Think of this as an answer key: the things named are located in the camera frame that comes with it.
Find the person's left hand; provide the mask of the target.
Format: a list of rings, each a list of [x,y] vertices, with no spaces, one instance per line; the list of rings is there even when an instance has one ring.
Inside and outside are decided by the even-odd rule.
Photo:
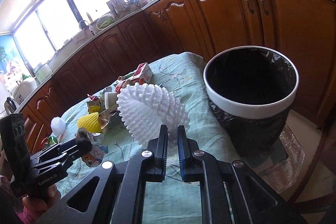
[[[52,207],[58,200],[61,199],[61,193],[56,185],[52,185],[47,189],[46,200],[31,198],[30,196],[23,197],[23,223],[34,223],[42,214]]]

